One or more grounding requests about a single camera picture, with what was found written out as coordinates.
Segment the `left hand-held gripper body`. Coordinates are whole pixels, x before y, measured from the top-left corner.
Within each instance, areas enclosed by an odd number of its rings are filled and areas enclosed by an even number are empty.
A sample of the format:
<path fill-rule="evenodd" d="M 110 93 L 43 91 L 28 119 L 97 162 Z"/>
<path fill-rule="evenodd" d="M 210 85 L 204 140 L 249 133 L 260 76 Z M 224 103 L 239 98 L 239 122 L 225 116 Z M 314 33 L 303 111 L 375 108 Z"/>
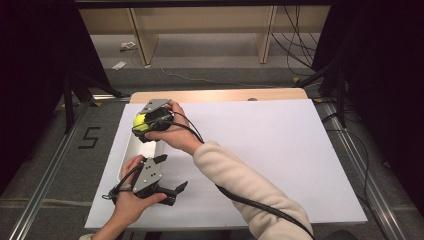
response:
<path fill-rule="evenodd" d="M 142 161 L 143 168 L 134 177 L 133 193 L 140 198 L 147 198 L 157 192 L 159 181 L 162 178 L 161 163 L 156 165 L 153 158 Z"/>

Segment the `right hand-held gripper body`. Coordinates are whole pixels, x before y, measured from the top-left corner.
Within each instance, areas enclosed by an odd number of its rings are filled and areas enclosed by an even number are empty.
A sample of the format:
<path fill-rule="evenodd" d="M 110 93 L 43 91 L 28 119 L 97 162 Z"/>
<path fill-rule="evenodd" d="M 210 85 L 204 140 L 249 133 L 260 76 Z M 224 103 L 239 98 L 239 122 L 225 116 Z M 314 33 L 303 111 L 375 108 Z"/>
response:
<path fill-rule="evenodd" d="M 165 131 L 174 120 L 173 113 L 166 109 L 165 106 L 170 102 L 170 99 L 151 99 L 137 114 L 145 114 L 145 123 L 149 128 L 146 133 L 151 131 Z"/>

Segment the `yellow tennis ball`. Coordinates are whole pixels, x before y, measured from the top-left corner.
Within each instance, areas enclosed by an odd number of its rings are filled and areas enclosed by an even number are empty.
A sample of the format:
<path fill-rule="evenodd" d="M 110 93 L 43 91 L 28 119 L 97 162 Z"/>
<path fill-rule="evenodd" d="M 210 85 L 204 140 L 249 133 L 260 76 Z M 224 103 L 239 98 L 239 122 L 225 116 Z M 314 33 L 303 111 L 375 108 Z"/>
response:
<path fill-rule="evenodd" d="M 145 131 L 149 128 L 149 125 L 145 123 L 146 115 L 145 114 L 137 114 L 133 120 L 132 129 L 135 131 Z"/>

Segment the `white tray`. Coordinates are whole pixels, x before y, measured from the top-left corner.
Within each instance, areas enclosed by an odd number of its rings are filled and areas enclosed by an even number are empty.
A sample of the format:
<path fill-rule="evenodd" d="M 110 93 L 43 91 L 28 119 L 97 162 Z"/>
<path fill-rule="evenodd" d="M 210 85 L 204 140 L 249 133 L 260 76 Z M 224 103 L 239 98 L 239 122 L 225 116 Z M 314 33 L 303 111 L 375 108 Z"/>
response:
<path fill-rule="evenodd" d="M 136 136 L 133 134 L 130 135 L 128 146 L 124 150 L 124 155 L 122 158 L 121 165 L 124 166 L 125 163 L 132 157 L 136 155 L 143 155 L 145 158 L 154 158 L 156 156 L 162 155 L 164 152 L 164 142 L 163 141 L 152 141 L 147 143 L 142 143 Z"/>

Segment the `person's right hand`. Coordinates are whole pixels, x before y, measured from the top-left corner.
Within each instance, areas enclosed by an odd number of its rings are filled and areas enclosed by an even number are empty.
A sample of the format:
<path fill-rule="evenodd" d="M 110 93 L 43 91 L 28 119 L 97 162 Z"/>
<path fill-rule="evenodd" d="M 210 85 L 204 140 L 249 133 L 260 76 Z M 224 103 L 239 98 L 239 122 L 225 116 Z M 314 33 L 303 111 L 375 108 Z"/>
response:
<path fill-rule="evenodd" d="M 169 146 L 193 155 L 201 141 L 188 130 L 189 121 L 185 117 L 183 108 L 175 101 L 170 101 L 166 108 L 174 113 L 174 124 L 166 131 L 151 131 L 145 134 L 149 140 L 162 140 Z"/>

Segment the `person's left hand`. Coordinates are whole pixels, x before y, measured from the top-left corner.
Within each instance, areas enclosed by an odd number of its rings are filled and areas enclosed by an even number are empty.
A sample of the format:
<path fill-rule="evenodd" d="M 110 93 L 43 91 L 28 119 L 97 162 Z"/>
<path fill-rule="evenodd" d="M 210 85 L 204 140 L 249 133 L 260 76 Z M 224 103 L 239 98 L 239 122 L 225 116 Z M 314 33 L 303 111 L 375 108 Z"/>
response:
<path fill-rule="evenodd" d="M 110 230 L 109 236 L 113 232 L 119 234 L 135 223 L 148 207 L 165 198 L 166 195 L 163 193 L 156 193 L 143 199 L 137 197 L 132 191 L 120 192 L 117 196 L 114 212 L 104 228 Z"/>

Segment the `black metal stand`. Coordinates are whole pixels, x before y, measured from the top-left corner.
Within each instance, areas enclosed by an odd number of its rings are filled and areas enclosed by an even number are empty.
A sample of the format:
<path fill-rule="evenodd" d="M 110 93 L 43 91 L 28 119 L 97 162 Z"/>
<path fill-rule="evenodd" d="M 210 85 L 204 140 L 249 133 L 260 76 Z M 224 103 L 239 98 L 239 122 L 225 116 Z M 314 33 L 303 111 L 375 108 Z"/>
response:
<path fill-rule="evenodd" d="M 127 94 L 123 94 L 113 89 L 106 83 L 97 81 L 82 72 L 70 70 L 62 82 L 63 99 L 66 113 L 66 134 L 71 131 L 75 123 L 73 95 L 75 95 L 82 103 L 91 103 L 94 99 L 94 96 L 89 90 L 90 87 L 98 88 L 116 98 L 127 97 Z"/>
<path fill-rule="evenodd" d="M 345 78 L 341 70 L 341 64 L 338 61 L 331 61 L 327 66 L 317 71 L 305 80 L 298 81 L 294 87 L 304 88 L 318 79 L 322 78 L 318 93 L 321 97 L 329 97 L 336 92 L 336 112 L 335 116 L 343 128 L 346 127 L 344 117 L 344 96 L 345 96 Z"/>

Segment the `white board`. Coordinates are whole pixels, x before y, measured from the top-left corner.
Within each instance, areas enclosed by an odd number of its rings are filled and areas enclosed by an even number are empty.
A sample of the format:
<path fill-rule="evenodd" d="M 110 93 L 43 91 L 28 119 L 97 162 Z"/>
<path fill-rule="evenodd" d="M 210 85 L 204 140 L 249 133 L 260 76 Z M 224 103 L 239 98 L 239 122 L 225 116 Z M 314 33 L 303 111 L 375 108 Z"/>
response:
<path fill-rule="evenodd" d="M 313 224 L 367 218 L 309 99 L 197 102 L 183 106 L 203 139 L 215 140 L 301 204 Z M 246 223 L 191 157 L 169 146 L 160 186 L 187 186 L 172 206 L 156 204 L 133 229 L 236 229 Z"/>

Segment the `beige wooden shelf unit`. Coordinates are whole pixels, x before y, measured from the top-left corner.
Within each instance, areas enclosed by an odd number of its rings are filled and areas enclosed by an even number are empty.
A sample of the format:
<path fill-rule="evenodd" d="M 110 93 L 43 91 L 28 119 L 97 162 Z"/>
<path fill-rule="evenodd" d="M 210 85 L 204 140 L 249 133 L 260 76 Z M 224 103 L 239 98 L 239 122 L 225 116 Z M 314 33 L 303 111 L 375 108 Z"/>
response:
<path fill-rule="evenodd" d="M 167 7 L 82 9 L 91 35 L 135 37 L 141 63 L 149 65 L 161 34 L 250 33 L 258 59 L 268 58 L 273 33 L 319 33 L 330 8 L 324 6 Z"/>

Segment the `black curtain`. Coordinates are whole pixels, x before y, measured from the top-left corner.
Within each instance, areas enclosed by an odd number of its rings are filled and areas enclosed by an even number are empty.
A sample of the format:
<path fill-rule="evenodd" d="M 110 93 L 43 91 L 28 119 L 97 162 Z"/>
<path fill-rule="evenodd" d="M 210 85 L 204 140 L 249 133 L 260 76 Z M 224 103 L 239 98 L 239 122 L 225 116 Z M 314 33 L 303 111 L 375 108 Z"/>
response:
<path fill-rule="evenodd" d="M 0 0 L 0 194 L 41 136 L 63 82 L 110 85 L 75 0 Z"/>
<path fill-rule="evenodd" d="M 348 0 L 330 7 L 313 67 L 365 15 L 345 67 L 349 94 L 385 160 L 424 215 L 424 0 Z"/>

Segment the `aluminium floor rail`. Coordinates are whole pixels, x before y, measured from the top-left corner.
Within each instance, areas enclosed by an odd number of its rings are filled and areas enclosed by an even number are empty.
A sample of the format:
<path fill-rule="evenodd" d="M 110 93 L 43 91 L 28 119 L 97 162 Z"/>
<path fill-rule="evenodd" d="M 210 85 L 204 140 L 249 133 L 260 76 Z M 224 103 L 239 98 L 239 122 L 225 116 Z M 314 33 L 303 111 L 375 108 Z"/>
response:
<path fill-rule="evenodd" d="M 325 116 L 322 123 L 331 126 L 329 132 L 337 134 L 343 149 L 347 152 L 363 185 L 359 200 L 367 206 L 384 239 L 406 240 L 406 235 L 401 229 L 399 221 L 371 174 L 369 154 L 364 142 L 358 136 L 349 132 L 346 127 L 341 126 L 335 116 L 336 107 L 333 104 L 324 103 L 323 111 Z"/>
<path fill-rule="evenodd" d="M 81 103 L 76 109 L 75 119 L 73 125 L 67 130 L 62 138 L 53 158 L 51 159 L 42 179 L 40 180 L 37 188 L 32 194 L 31 198 L 27 201 L 23 212 L 18 218 L 8 240 L 25 240 L 40 208 L 42 202 L 47 195 L 57 173 L 62 165 L 63 160 L 70 148 L 71 142 L 74 139 L 75 132 L 79 128 L 81 119 L 89 109 L 89 103 Z"/>

